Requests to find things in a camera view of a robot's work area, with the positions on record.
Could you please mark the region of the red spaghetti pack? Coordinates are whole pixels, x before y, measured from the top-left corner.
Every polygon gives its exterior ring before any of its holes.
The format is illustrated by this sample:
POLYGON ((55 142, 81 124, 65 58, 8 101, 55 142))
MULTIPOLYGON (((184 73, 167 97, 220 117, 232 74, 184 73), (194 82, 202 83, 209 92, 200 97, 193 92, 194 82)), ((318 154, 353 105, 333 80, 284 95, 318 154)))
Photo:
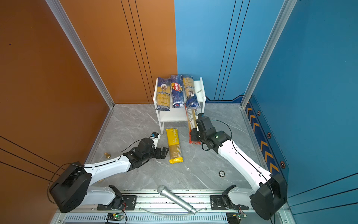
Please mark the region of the red spaghetti pack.
POLYGON ((188 108, 188 107, 185 107, 185 109, 186 109, 186 116, 187 116, 188 128, 189 128, 189 143, 195 144, 195 145, 200 145, 201 142, 197 135, 198 128, 197 128, 197 123, 196 123, 195 110, 188 108))

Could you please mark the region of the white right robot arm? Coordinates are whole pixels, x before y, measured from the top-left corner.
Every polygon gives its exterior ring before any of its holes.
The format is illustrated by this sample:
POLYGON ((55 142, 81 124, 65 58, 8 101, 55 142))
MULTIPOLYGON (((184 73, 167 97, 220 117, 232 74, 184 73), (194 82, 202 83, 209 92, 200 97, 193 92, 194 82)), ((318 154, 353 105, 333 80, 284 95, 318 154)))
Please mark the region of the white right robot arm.
POLYGON ((270 220, 287 203, 288 184, 281 174, 271 174, 247 156, 233 141, 231 134, 217 131, 203 113, 196 119, 195 139, 229 161, 250 184, 249 189, 230 186, 222 193, 223 205, 229 210, 241 206, 252 208, 264 220, 270 220))

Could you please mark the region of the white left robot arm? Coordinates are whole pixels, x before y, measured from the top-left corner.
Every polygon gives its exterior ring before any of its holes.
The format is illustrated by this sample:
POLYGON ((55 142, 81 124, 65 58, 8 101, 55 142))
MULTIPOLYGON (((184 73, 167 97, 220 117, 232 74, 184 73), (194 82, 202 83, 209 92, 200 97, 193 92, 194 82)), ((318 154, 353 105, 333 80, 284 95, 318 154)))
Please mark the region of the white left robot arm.
POLYGON ((49 188, 61 213, 68 213, 79 206, 98 204, 110 210, 122 209, 124 198, 114 186, 96 187, 95 183, 120 173, 142 167, 150 159, 165 159, 169 148, 157 147, 157 138, 143 138, 138 145, 114 159, 82 165, 70 164, 49 188))

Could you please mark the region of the blue yellow portrait spaghetti pack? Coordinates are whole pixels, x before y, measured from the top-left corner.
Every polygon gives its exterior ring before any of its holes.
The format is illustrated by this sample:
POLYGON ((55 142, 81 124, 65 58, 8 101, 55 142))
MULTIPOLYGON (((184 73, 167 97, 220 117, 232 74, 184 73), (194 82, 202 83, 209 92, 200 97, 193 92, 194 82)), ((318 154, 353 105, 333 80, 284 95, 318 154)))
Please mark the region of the blue yellow portrait spaghetti pack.
POLYGON ((197 99, 197 95, 194 87, 194 80, 191 76, 183 75, 182 81, 186 96, 186 107, 197 109, 200 108, 200 104, 197 99))

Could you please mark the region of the blue yellow pasta bag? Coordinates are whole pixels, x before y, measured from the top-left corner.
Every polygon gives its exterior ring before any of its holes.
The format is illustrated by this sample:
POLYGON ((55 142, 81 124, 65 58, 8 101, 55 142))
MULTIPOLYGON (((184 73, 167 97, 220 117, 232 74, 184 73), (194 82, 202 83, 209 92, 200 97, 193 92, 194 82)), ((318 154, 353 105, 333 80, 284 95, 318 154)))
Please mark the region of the blue yellow pasta bag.
POLYGON ((157 83, 157 110, 170 111, 171 80, 170 78, 158 78, 157 83))

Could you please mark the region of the dark blue Barilla spaghetti pack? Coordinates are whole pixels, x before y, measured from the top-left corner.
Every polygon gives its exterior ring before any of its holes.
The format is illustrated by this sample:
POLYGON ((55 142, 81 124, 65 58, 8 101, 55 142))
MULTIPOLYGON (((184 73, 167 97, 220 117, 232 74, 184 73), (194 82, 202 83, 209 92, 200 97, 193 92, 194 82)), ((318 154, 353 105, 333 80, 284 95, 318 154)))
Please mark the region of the dark blue Barilla spaghetti pack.
POLYGON ((171 94, 173 108, 184 107, 184 92, 181 75, 171 75, 171 94))

